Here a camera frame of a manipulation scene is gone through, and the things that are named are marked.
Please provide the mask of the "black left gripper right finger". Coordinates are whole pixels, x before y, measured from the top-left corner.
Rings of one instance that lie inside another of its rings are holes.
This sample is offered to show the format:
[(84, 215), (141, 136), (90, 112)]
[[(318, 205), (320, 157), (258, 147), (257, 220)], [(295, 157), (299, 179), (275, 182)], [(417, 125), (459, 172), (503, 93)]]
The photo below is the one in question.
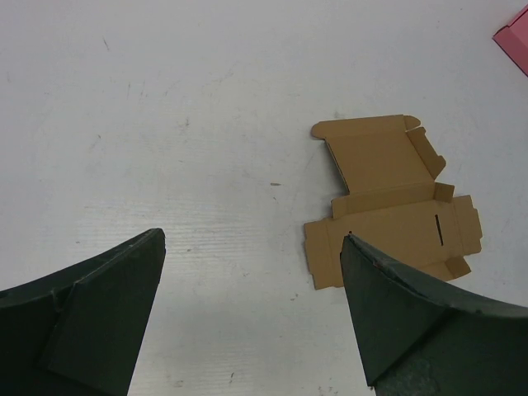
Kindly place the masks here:
[(378, 395), (525, 395), (527, 309), (416, 270), (353, 234), (342, 276)]

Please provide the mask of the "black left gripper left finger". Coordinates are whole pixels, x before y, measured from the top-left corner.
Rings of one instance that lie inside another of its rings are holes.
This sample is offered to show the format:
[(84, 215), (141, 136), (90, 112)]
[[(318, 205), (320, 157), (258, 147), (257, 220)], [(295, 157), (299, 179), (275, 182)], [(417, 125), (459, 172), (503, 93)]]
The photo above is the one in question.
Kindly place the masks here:
[(126, 395), (161, 279), (149, 229), (1, 293), (3, 395)]

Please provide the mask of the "brown cardboard paper box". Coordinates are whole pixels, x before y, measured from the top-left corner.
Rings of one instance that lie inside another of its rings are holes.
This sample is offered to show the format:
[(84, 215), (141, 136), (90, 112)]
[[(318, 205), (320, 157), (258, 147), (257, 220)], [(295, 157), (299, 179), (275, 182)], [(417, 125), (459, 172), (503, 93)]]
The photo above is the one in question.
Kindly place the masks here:
[(388, 256), (452, 281), (471, 272), (483, 236), (471, 196), (437, 181), (446, 160), (412, 115), (325, 120), (311, 129), (336, 163), (347, 193), (332, 214), (304, 225), (315, 289), (343, 285), (341, 251), (354, 234)]

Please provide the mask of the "pink paper box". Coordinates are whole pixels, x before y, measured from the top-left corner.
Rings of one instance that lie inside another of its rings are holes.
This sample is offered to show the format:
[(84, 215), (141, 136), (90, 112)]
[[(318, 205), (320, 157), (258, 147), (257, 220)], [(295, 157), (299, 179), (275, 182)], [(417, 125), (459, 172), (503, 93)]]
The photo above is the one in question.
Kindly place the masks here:
[(523, 7), (493, 35), (493, 41), (525, 75), (528, 74), (527, 9), (528, 6)]

